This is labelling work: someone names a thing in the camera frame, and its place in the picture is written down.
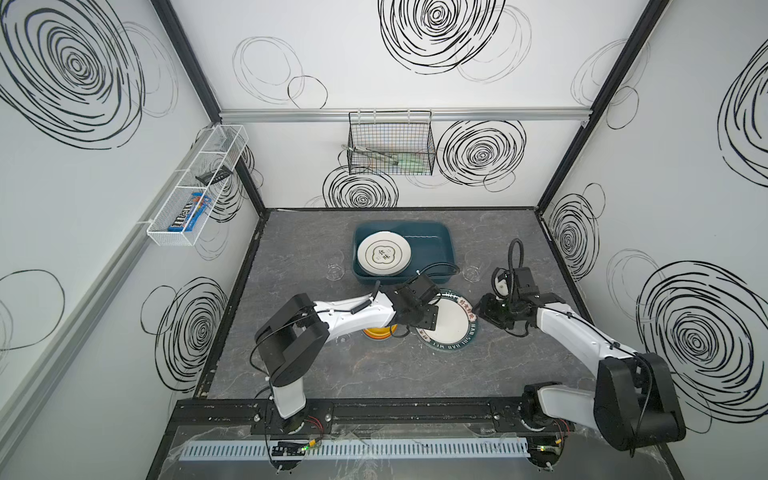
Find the swirl drawing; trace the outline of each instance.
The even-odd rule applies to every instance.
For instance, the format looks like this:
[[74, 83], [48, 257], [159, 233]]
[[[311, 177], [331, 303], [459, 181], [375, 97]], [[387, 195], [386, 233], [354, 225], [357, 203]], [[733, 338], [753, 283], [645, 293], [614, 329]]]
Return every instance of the swirl drawing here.
[[[624, 45], [627, 43], [627, 39], [621, 39], [612, 41], [608, 45], [597, 50], [590, 55], [587, 60], [581, 64], [581, 67], [576, 72], [576, 75], [571, 82], [571, 96], [576, 102], [585, 107], [591, 107], [594, 103], [594, 99], [597, 98], [598, 92], [603, 87], [605, 79], [608, 74], [611, 73], [611, 69], [614, 67], [616, 59], [624, 49]], [[648, 64], [650, 58], [650, 49], [648, 44], [644, 45], [640, 53], [637, 55], [637, 59], [634, 64], [624, 76], [624, 81], [621, 82], [618, 91], [611, 100], [612, 108], [615, 109], [619, 104], [623, 105], [623, 109], [632, 110], [634, 105], [631, 97], [632, 91], [635, 91], [637, 83], [643, 77], [645, 67]], [[631, 87], [631, 90], [623, 89], [622, 87]], [[634, 118], [634, 114], [637, 113], [637, 109], [634, 109], [634, 113], [622, 112], [621, 118]]]
[[663, 355], [685, 402], [713, 419], [754, 422], [768, 413], [768, 303], [724, 268], [669, 263], [645, 282], [637, 331]]
[[323, 199], [331, 208], [397, 207], [399, 192], [389, 175], [368, 167], [335, 168], [323, 181]]
[[141, 122], [144, 73], [104, 0], [0, 2], [0, 98], [72, 147], [125, 145]]
[[155, 338], [155, 368], [166, 387], [194, 390], [226, 308], [227, 295], [204, 276], [178, 291], [162, 285], [150, 292], [141, 304], [140, 324]]
[[502, 10], [498, 30], [474, 57], [458, 66], [467, 80], [492, 83], [511, 74], [531, 50], [531, 22], [525, 13], [511, 5], [497, 5]]
[[717, 115], [717, 144], [728, 167], [768, 187], [768, 41], [728, 88]]
[[[504, 6], [505, 0], [379, 0], [382, 40], [409, 70], [444, 73], [472, 60], [491, 41]], [[511, 71], [506, 69], [502, 76]]]
[[643, 289], [643, 282], [658, 269], [659, 266], [647, 253], [631, 248], [616, 253], [608, 261], [605, 270], [608, 294], [628, 319], [648, 320], [646, 316], [637, 316], [638, 306], [643, 307], [640, 310], [645, 307], [638, 303], [637, 298]]
[[611, 130], [621, 130], [629, 125], [640, 109], [640, 95], [633, 87], [625, 85], [616, 91], [605, 111], [605, 123]]
[[454, 184], [499, 192], [515, 181], [525, 142], [519, 121], [457, 121], [440, 137], [437, 165]]
[[141, 60], [144, 73], [144, 104], [141, 111], [151, 117], [173, 112], [179, 99], [179, 77], [171, 50], [149, 28], [123, 22]]
[[219, 258], [230, 242], [229, 222], [206, 222], [194, 248], [200, 258], [210, 262]]
[[549, 218], [554, 241], [574, 280], [581, 280], [592, 271], [600, 253], [598, 218], [605, 205], [598, 209], [594, 200], [590, 202], [588, 190], [603, 192], [600, 184], [589, 184], [581, 195], [565, 195], [554, 206]]
[[245, 38], [232, 54], [232, 69], [243, 90], [266, 103], [322, 108], [328, 101], [326, 86], [304, 74], [296, 51], [280, 38]]
[[[257, 187], [261, 187], [263, 183], [263, 177], [258, 170], [256, 170], [255, 160], [253, 158], [253, 152], [247, 145], [243, 149], [243, 153], [240, 154], [238, 161], [243, 162], [248, 171], [251, 173], [254, 182]], [[222, 181], [218, 184], [211, 185], [211, 192], [214, 196], [218, 195], [219, 200], [214, 205], [214, 208], [210, 211], [211, 220], [215, 220], [219, 223], [229, 222], [235, 218], [237, 212], [243, 207], [244, 201], [250, 201], [248, 193], [243, 186], [243, 182], [240, 181], [240, 177], [237, 176], [237, 172], [233, 172], [227, 181]]]
[[0, 278], [0, 373], [9, 352], [53, 334], [65, 305], [64, 288], [47, 270], [19, 270]]

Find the teal plastic tub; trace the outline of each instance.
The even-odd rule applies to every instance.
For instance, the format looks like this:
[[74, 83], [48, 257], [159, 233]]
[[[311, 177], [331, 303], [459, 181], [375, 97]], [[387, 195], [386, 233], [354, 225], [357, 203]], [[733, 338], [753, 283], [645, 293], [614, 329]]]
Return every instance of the teal plastic tub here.
[[[389, 231], [402, 235], [411, 246], [411, 263], [405, 270], [393, 276], [370, 275], [362, 269], [357, 261], [357, 248], [360, 243], [376, 232]], [[381, 220], [361, 223], [355, 229], [353, 239], [352, 272], [363, 285], [373, 285], [380, 280], [382, 285], [403, 283], [416, 275], [430, 263], [455, 263], [453, 243], [448, 228], [438, 222], [415, 222], [404, 220]], [[435, 283], [446, 283], [451, 278], [453, 269], [447, 266], [436, 266], [429, 269], [429, 277]]]

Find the black frame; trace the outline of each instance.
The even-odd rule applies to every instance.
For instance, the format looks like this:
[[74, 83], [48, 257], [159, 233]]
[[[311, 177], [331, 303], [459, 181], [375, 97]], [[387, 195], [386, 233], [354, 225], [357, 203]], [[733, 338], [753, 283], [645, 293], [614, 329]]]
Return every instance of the black frame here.
[[[192, 85], [200, 98], [209, 118], [213, 122], [220, 122], [220, 107], [214, 96], [208, 81], [200, 67], [199, 62], [187, 39], [184, 29], [176, 15], [176, 12], [170, 0], [151, 0], [152, 5], [160, 18], [168, 37], [170, 38], [184, 69], [187, 71]], [[664, 9], [670, 0], [650, 0], [635, 25], [631, 36], [627, 40], [619, 58], [616, 61], [611, 73], [608, 75], [600, 93], [592, 106], [592, 115], [589, 122], [579, 129], [571, 145], [565, 153], [558, 169], [555, 171], [544, 194], [535, 207], [460, 207], [460, 208], [440, 208], [440, 207], [417, 207], [417, 208], [368, 208], [368, 209], [336, 209], [336, 208], [296, 208], [288, 210], [297, 211], [345, 211], [345, 210], [367, 210], [367, 211], [390, 211], [390, 210], [533, 210], [538, 218], [542, 233], [547, 238], [547, 242], [556, 259], [563, 277], [565, 278], [568, 289], [571, 292], [576, 307], [582, 316], [591, 322], [589, 312], [587, 311], [584, 300], [578, 292], [575, 282], [568, 273], [563, 258], [552, 241], [548, 228], [543, 221], [542, 215], [550, 202], [557, 193], [563, 180], [568, 175], [569, 170], [586, 145], [591, 133], [597, 127], [602, 114], [610, 104], [611, 99], [619, 88], [624, 76], [634, 63], [635, 58], [640, 52], [648, 36], [653, 31]], [[230, 295], [224, 318], [219, 326], [214, 344], [211, 347], [207, 358], [204, 374], [200, 376], [200, 381], [195, 389], [192, 399], [180, 400], [176, 403], [171, 418], [168, 421], [164, 435], [157, 448], [151, 468], [147, 474], [148, 480], [156, 479], [167, 457], [171, 444], [176, 435], [177, 429], [182, 425], [252, 425], [254, 433], [274, 434], [276, 437], [280, 434], [277, 419], [271, 410], [274, 404], [262, 399], [205, 399], [210, 384], [213, 382], [214, 374], [217, 370], [218, 360], [224, 348], [229, 329], [234, 321], [240, 298], [243, 294], [245, 284], [250, 274], [253, 260], [258, 251], [260, 238], [269, 220], [270, 211], [265, 207], [259, 191], [253, 182], [253, 178], [240, 162], [236, 165], [236, 172], [240, 181], [242, 181], [246, 192], [248, 193], [253, 206], [259, 214], [260, 220], [253, 233], [248, 251], [243, 264], [237, 275], [235, 287]], [[493, 422], [494, 427], [500, 432], [517, 432], [527, 437], [538, 436], [547, 437], [554, 435], [552, 431], [543, 431], [541, 433], [531, 432], [525, 429], [515, 420], [517, 417], [511, 412], [517, 412], [516, 406], [520, 402], [519, 397], [485, 397], [485, 398], [433, 398], [433, 399], [308, 399], [308, 406], [313, 409], [318, 419], [325, 422], [325, 415], [321, 412], [332, 414], [332, 422], [336, 423], [408, 423], [408, 422], [467, 422], [472, 419], [475, 422]], [[666, 444], [661, 444], [658, 449], [666, 461], [670, 473], [675, 480], [682, 480], [683, 476], [677, 463], [674, 460]]]

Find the white wall panel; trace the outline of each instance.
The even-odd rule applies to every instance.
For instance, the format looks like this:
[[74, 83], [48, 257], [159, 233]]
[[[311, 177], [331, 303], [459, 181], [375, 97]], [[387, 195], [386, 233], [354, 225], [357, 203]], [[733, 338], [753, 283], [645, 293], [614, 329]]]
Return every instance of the white wall panel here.
[[672, 2], [545, 215], [595, 323], [669, 362], [686, 478], [768, 467], [767, 15]]
[[196, 247], [150, 244], [2, 480], [146, 476], [176, 400], [197, 384], [256, 227], [250, 200], [235, 202]]
[[[248, 124], [246, 128], [268, 207], [507, 207], [538, 202], [579, 122], [468, 122], [458, 134], [469, 135], [471, 141], [456, 149], [449, 146], [451, 134], [443, 135], [452, 125], [432, 124], [438, 156], [432, 175], [391, 176], [373, 171], [339, 174], [337, 169], [347, 165], [342, 144], [347, 141], [348, 124]], [[513, 153], [500, 153], [506, 144], [522, 152], [519, 163]], [[477, 149], [474, 154], [472, 147], [464, 148], [468, 145]], [[478, 151], [485, 147], [488, 156], [479, 160]], [[504, 170], [488, 175], [507, 166], [509, 174]]]
[[0, 409], [208, 123], [149, 2], [2, 6]]
[[[571, 81], [582, 63], [628, 37], [645, 4], [185, 0], [174, 7], [224, 109], [318, 108], [325, 91], [315, 79], [330, 108], [436, 108], [576, 105]], [[596, 77], [619, 51], [605, 55]], [[314, 78], [306, 78], [306, 91], [298, 80], [291, 85], [294, 105], [287, 87], [300, 75]]]

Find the clear glass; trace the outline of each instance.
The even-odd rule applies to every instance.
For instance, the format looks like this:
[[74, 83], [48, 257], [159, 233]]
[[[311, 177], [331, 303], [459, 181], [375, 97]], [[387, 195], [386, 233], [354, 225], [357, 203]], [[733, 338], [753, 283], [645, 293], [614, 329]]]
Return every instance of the clear glass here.
[[464, 280], [475, 283], [482, 280], [483, 274], [488, 269], [488, 257], [479, 250], [470, 250], [464, 255], [462, 276]]
[[323, 275], [327, 280], [336, 282], [344, 277], [344, 252], [335, 250], [332, 253], [318, 259], [323, 270]]

